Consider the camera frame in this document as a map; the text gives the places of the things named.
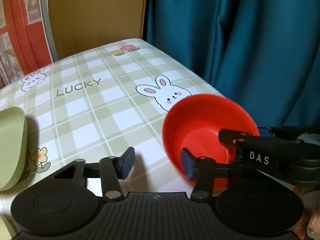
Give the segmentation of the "red patterned poster board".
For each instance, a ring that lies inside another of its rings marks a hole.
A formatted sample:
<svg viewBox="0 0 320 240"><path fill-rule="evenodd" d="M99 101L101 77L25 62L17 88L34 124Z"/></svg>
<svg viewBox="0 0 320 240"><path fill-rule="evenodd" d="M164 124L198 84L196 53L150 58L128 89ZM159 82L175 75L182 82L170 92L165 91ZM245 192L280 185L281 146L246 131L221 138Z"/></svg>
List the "red patterned poster board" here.
<svg viewBox="0 0 320 240"><path fill-rule="evenodd" d="M1 0L1 87L56 60L47 0Z"/></svg>

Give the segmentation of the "checkered bunny tablecloth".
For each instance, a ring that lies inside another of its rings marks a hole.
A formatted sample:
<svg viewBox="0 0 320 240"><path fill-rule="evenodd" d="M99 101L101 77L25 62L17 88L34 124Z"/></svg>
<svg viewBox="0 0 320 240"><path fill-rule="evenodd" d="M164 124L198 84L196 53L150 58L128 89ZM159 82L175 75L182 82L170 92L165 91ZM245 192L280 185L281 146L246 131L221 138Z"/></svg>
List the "checkered bunny tablecloth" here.
<svg viewBox="0 0 320 240"><path fill-rule="evenodd" d="M1 191L1 239L240 239L170 162L168 111L197 94L223 97L191 70L140 39L69 56L1 89L1 111L20 107L28 124L25 166ZM74 185L53 174L75 161L98 163L129 147L124 199L103 199L99 178Z"/></svg>

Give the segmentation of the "green plastic plate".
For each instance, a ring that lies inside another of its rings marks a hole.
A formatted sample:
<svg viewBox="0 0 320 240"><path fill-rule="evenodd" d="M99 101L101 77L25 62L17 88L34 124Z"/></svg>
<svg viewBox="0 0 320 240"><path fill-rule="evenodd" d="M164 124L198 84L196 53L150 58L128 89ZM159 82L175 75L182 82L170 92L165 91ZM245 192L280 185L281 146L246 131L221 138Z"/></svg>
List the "green plastic plate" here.
<svg viewBox="0 0 320 240"><path fill-rule="evenodd" d="M18 183L25 166L28 124L20 107L1 111L0 135L1 191L6 191Z"/></svg>

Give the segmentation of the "brown cardboard panel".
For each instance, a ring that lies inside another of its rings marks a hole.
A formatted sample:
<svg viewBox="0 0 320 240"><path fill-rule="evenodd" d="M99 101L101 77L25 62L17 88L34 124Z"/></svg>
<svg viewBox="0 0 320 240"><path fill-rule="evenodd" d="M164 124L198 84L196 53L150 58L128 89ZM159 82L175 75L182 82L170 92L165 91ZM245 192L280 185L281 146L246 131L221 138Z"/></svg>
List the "brown cardboard panel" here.
<svg viewBox="0 0 320 240"><path fill-rule="evenodd" d="M141 38L146 0L48 0L57 57Z"/></svg>

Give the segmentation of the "teal curtain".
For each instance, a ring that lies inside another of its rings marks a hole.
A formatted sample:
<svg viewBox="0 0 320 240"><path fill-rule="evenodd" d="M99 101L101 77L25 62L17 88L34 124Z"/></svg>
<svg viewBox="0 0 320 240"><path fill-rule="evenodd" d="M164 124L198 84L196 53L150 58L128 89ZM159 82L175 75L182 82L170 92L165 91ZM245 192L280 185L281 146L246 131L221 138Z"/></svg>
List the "teal curtain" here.
<svg viewBox="0 0 320 240"><path fill-rule="evenodd" d="M258 126L319 125L319 0L146 0L143 38Z"/></svg>

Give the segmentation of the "red plastic bowl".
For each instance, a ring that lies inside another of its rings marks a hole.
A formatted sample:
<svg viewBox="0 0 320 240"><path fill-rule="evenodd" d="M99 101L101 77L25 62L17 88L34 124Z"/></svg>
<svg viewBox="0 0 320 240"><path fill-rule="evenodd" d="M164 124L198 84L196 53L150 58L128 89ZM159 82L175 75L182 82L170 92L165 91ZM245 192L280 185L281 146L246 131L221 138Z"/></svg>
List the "red plastic bowl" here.
<svg viewBox="0 0 320 240"><path fill-rule="evenodd" d="M176 103L165 116L162 127L164 150L172 165L185 176L181 150L195 157L209 157L228 164L235 157L235 146L223 145L221 129L259 135L251 116L234 101L214 94L197 94Z"/></svg>

